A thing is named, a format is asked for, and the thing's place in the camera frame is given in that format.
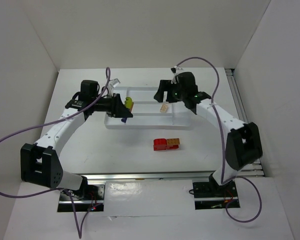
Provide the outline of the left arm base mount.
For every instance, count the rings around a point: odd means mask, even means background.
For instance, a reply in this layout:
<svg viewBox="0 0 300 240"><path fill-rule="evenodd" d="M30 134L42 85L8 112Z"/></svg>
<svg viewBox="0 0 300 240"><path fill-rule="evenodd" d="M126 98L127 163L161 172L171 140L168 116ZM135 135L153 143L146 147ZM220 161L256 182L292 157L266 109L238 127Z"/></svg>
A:
<svg viewBox="0 0 300 240"><path fill-rule="evenodd" d="M91 212L104 211L105 184L90 184L88 192L82 196L78 196L71 190L68 192L71 194L76 212L87 212L88 209L91 209ZM64 191L59 195L57 212L73 212L71 198Z"/></svg>

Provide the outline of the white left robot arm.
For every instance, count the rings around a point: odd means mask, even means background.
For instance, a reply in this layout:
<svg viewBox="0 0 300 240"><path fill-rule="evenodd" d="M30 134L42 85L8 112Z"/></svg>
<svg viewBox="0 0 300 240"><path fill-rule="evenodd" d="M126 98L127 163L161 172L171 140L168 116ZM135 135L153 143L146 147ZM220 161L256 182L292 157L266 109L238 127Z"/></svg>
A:
<svg viewBox="0 0 300 240"><path fill-rule="evenodd" d="M56 189L83 192L88 188L86 177L63 170L59 156L68 140L95 112L105 112L111 118L131 118L133 114L113 90L120 84L115 78L100 88L97 81L83 80L65 105L65 109L48 132L33 144L20 150L21 179L24 182Z"/></svg>

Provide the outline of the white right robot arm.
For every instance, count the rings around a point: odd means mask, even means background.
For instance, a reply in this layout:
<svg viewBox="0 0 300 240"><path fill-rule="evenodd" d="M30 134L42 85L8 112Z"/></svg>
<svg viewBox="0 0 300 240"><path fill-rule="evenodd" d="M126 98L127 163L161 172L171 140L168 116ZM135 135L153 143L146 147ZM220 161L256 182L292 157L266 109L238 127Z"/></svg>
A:
<svg viewBox="0 0 300 240"><path fill-rule="evenodd" d="M220 130L222 165L210 177L216 187L232 181L249 164L260 159L263 149L258 126L239 120L199 91L191 72L177 74L172 80L161 80L153 97L157 102L177 103L207 120Z"/></svg>

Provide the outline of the cream lego plate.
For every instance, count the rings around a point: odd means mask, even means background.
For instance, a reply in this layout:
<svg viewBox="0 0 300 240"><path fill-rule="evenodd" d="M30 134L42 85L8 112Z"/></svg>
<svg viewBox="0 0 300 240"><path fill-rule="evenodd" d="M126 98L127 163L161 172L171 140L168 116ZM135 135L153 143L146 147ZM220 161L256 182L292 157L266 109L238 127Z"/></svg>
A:
<svg viewBox="0 0 300 240"><path fill-rule="evenodd" d="M166 113L169 109L169 106L167 104L162 104L161 107L160 107L160 112L161 113Z"/></svg>

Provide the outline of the purple lego plate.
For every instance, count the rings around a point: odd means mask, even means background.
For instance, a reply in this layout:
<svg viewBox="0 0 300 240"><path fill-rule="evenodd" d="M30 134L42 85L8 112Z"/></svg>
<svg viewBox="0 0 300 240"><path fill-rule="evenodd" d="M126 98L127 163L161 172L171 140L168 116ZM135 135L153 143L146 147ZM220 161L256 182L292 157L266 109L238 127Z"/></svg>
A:
<svg viewBox="0 0 300 240"><path fill-rule="evenodd" d="M124 117L124 118L121 119L121 122L124 123L124 124L126 124L126 123L127 123L127 120L128 120L128 118L127 118L127 117Z"/></svg>

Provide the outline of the red rounded lego brick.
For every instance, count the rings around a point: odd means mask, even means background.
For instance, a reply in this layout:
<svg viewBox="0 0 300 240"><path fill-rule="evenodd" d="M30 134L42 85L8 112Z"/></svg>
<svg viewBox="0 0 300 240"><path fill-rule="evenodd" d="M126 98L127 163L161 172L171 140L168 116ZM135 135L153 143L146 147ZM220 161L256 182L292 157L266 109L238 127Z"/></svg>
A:
<svg viewBox="0 0 300 240"><path fill-rule="evenodd" d="M168 147L166 138L156 138L153 140L154 151L165 151Z"/></svg>

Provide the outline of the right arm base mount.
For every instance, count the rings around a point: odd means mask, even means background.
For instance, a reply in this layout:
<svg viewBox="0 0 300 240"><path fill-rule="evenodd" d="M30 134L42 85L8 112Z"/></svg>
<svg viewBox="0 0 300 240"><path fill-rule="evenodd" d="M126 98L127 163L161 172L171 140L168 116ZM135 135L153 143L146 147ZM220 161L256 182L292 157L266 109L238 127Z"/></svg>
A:
<svg viewBox="0 0 300 240"><path fill-rule="evenodd" d="M230 183L213 189L209 182L193 182L192 189L188 191L194 197L196 210L215 210L229 208L240 208L236 184Z"/></svg>

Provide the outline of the red stepped lego brick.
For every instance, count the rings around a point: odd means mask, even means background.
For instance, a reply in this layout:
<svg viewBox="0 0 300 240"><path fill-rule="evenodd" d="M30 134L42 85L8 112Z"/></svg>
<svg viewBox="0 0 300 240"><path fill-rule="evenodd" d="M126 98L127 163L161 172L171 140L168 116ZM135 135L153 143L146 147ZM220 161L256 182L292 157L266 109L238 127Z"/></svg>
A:
<svg viewBox="0 0 300 240"><path fill-rule="evenodd" d="M167 145L166 149L167 150L176 150L179 148L178 144L174 144L174 145Z"/></svg>

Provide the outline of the orange lego plate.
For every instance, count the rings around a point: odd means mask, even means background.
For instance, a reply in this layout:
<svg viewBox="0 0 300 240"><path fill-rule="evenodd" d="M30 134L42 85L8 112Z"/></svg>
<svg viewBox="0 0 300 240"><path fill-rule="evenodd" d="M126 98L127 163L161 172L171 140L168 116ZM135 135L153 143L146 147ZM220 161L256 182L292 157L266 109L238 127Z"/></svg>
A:
<svg viewBox="0 0 300 240"><path fill-rule="evenodd" d="M167 138L166 142L167 142L167 146L169 147L176 147L181 144L179 138Z"/></svg>
<svg viewBox="0 0 300 240"><path fill-rule="evenodd" d="M133 106L134 106L134 102L132 102L132 103L130 104L130 107L129 107L129 111L130 111L130 112L132 112Z"/></svg>

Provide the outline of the lime green lego brick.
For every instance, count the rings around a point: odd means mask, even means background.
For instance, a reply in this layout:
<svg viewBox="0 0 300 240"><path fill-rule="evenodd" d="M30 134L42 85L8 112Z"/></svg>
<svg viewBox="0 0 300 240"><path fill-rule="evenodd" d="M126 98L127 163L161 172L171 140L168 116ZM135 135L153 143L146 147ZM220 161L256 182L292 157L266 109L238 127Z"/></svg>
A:
<svg viewBox="0 0 300 240"><path fill-rule="evenodd" d="M130 108L130 104L133 102L131 97L126 97L125 101L124 101L124 106L129 109Z"/></svg>

